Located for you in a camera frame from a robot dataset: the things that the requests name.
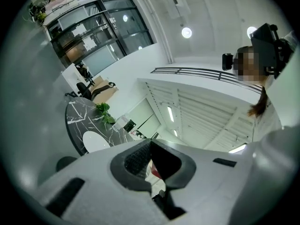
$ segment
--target woman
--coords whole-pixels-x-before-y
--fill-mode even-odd
[[[293,31],[282,40],[288,43],[292,52],[295,51],[297,39]],[[266,93],[266,90],[274,82],[274,76],[263,75],[258,65],[255,64],[255,56],[253,47],[249,46],[240,48],[234,59],[234,71],[241,80],[262,86],[262,94],[258,103],[252,105],[248,112],[249,116],[256,118],[252,134],[253,142],[260,141],[266,134],[282,127],[275,108]]]

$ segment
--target ceiling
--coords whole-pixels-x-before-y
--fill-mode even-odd
[[[187,145],[228,152],[251,142],[253,120],[249,104],[231,96],[172,82],[146,82],[148,99],[154,101],[167,130]],[[174,122],[167,107],[172,108]]]
[[[291,29],[271,0],[186,0],[190,14],[179,11],[172,19],[163,0],[150,0],[162,23],[175,58],[218,57],[251,45],[247,28],[274,23],[279,35]],[[181,35],[183,27],[193,31],[191,38]]]

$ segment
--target brown hair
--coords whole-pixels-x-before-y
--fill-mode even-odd
[[[252,105],[251,109],[248,111],[248,116],[255,115],[257,118],[264,113],[267,108],[268,95],[266,89],[262,88],[261,97],[256,105]]]

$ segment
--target black metal railing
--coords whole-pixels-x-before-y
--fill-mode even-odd
[[[194,67],[157,67],[151,73],[178,74],[178,75],[205,77],[205,78],[223,81],[226,83],[235,84],[235,85],[243,87],[245,89],[252,90],[258,94],[261,94],[261,92],[262,92],[261,86],[251,85],[246,82],[241,82],[241,81],[239,81],[239,79],[236,75],[231,74],[231,73],[222,72],[222,71],[217,71],[217,70],[194,68]]]

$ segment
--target round table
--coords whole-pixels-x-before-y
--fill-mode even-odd
[[[103,123],[96,104],[83,97],[75,97],[68,103],[65,116],[67,132],[81,156],[88,153],[83,144],[83,134],[87,131],[101,135],[110,147],[133,141],[123,128],[116,132],[111,124]]]

